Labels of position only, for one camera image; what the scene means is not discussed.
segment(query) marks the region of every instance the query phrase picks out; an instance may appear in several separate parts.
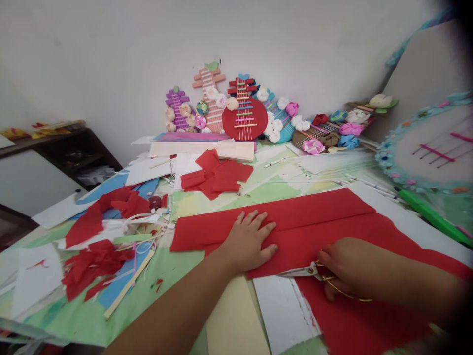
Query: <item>red paper guitar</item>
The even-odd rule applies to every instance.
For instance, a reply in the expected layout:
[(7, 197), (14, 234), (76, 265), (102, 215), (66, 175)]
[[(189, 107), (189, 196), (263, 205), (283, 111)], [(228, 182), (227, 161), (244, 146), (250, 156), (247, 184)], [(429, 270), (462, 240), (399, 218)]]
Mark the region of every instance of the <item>red paper guitar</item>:
[(223, 111), (223, 129), (230, 137), (238, 141), (252, 141), (256, 139), (268, 125), (268, 114), (265, 106), (258, 100), (250, 97), (248, 92), (255, 91), (254, 79), (240, 79), (230, 81), (229, 94), (236, 94), (239, 107), (234, 111), (228, 108)]

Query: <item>left hand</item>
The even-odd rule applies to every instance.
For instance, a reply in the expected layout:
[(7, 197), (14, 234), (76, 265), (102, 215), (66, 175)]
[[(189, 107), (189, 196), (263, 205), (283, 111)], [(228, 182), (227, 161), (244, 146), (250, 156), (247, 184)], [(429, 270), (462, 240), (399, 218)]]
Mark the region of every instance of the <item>left hand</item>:
[(256, 217), (257, 214), (256, 210), (244, 218), (245, 212), (241, 212), (227, 239), (217, 250), (231, 262), (236, 273), (260, 267), (277, 252), (276, 244), (261, 250), (261, 243), (276, 227), (276, 223), (269, 223), (260, 229), (268, 214), (264, 212)]

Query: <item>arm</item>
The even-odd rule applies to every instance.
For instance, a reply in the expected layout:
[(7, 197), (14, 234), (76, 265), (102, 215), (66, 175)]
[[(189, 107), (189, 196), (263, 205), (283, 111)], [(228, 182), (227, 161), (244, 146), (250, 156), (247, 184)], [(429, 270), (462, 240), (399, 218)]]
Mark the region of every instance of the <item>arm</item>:
[(188, 354), (228, 282), (277, 251), (276, 245), (261, 250), (276, 224), (259, 229), (267, 213), (257, 214), (244, 218), (242, 212), (221, 247), (158, 298), (104, 354)]
[[(440, 326), (455, 320), (469, 291), (456, 275), (360, 239), (327, 245), (318, 259), (338, 277), (332, 282), (341, 291), (420, 311)], [(334, 301), (338, 291), (326, 283), (325, 294)]]

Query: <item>yellow paper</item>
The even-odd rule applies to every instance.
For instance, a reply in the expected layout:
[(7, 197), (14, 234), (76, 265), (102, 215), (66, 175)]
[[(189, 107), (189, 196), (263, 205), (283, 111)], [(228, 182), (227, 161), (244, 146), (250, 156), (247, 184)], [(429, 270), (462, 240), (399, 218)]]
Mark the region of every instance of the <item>yellow paper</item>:
[(270, 355), (245, 276), (230, 281), (207, 320), (209, 355)]

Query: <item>green pen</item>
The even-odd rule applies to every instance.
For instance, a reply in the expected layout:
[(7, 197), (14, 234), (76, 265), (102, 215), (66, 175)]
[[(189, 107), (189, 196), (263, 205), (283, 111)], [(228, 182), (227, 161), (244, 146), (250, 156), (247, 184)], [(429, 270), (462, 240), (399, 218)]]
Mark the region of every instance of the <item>green pen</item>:
[(435, 212), (433, 209), (428, 207), (422, 200), (420, 200), (416, 195), (407, 190), (401, 190), (397, 187), (394, 188), (399, 197), (405, 200), (409, 205), (419, 212), (422, 217), (429, 221), (435, 228), (441, 231), (443, 234), (448, 235), (453, 240), (456, 240), (459, 243), (465, 244), (469, 247), (473, 247), (473, 240), (468, 238), (463, 234), (457, 227), (455, 227), (450, 222), (442, 218), (440, 214)]

